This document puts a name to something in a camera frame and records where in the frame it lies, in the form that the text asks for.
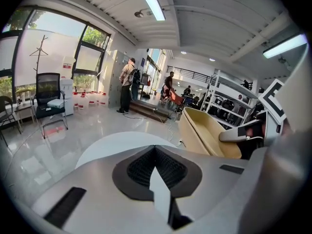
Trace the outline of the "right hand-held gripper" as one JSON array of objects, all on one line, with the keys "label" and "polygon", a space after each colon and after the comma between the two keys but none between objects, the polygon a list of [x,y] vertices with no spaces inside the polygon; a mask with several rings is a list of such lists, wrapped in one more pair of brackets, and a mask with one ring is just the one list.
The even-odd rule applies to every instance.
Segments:
[{"label": "right hand-held gripper", "polygon": [[286,118],[276,95],[284,85],[275,79],[259,96],[264,111],[257,114],[257,120],[244,123],[219,134],[221,142],[239,143],[251,139],[263,141],[262,146],[270,146],[282,134],[283,122]]}]

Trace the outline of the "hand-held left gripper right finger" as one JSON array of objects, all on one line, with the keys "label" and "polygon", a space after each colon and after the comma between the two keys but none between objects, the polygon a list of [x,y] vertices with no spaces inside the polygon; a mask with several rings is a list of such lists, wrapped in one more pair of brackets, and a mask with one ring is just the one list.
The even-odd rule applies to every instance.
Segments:
[{"label": "hand-held left gripper right finger", "polygon": [[247,162],[155,146],[156,234],[236,234],[243,201],[233,198]]}]

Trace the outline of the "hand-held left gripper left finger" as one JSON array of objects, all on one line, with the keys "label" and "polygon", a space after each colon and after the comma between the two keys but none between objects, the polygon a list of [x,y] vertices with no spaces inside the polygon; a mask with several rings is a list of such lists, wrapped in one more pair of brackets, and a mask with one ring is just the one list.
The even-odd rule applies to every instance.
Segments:
[{"label": "hand-held left gripper left finger", "polygon": [[[112,179],[117,163],[144,149],[134,148],[87,162],[54,184],[33,207],[17,199],[14,205],[35,231],[44,234],[169,234],[171,228],[153,202],[128,198]],[[72,188],[84,189],[85,193],[63,226],[45,220]]]}]

